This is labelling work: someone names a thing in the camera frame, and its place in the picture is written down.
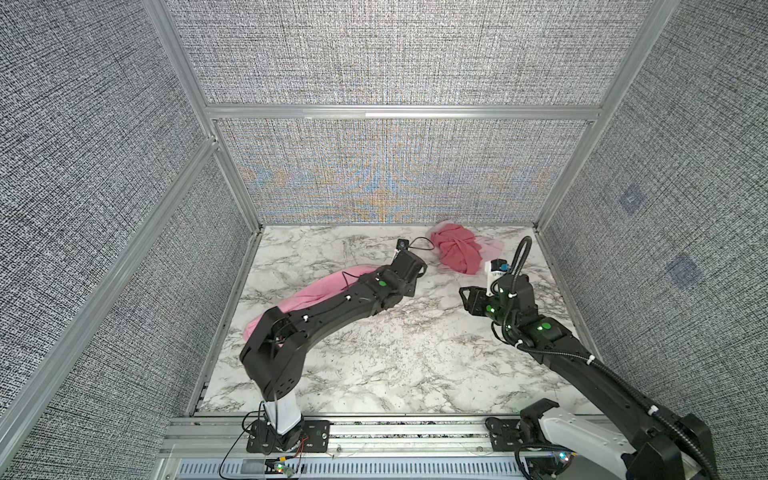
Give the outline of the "bright pink cloth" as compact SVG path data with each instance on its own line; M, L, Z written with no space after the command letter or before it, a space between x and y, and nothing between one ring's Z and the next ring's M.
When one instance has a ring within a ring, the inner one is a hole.
M277 307L284 313L312 307L340 293L356 283L356 277L374 272L375 265L357 265L337 271L311 283L304 289L281 300Z

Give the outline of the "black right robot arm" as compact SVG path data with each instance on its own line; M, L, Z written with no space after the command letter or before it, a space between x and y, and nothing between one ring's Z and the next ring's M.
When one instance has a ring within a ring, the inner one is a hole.
M491 289L462 287L464 309L486 317L503 343L565 379L612 423L582 421L554 400L525 407L516 424L489 418L495 450L510 451L526 479L555 479L583 457L618 479L716 479L709 427L679 416L622 379L562 323L542 315L527 276L501 276Z

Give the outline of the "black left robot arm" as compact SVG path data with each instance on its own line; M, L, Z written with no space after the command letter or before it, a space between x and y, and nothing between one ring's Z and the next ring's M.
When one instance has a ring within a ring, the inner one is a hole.
M259 387L269 425L281 437L300 429L295 389L307 353L349 324L373 317L415 295L426 263L400 250L389 264L360 265L324 277L251 322L239 360Z

